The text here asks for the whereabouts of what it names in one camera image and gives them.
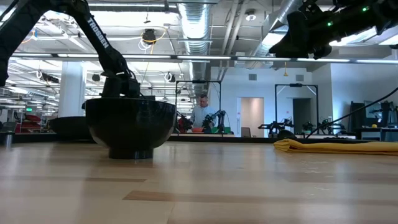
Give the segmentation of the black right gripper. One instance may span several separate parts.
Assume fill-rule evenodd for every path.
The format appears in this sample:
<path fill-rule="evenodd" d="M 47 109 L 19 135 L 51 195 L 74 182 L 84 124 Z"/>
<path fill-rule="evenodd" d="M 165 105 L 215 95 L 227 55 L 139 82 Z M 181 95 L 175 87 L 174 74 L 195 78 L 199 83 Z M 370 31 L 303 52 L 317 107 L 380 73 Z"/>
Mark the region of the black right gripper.
<path fill-rule="evenodd" d="M 313 54 L 314 59 L 326 57 L 331 53 L 330 42 L 339 42 L 345 37 L 339 25 L 341 20 L 337 18 L 344 5 L 342 2 L 333 5 L 333 9 L 322 11 L 315 2 L 303 2 L 297 11 L 288 15 L 288 32 L 269 52 L 290 58 L 308 58 L 309 54 Z"/>

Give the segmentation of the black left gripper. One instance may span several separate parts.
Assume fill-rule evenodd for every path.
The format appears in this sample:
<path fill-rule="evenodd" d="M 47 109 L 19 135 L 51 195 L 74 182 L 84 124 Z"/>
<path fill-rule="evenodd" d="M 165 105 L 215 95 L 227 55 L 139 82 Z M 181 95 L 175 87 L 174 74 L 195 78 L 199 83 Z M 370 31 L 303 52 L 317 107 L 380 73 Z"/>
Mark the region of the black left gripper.
<path fill-rule="evenodd" d="M 125 73 L 115 74 L 113 72 L 103 72 L 105 83 L 101 93 L 102 98 L 125 98 L 140 97 L 140 83 Z"/>

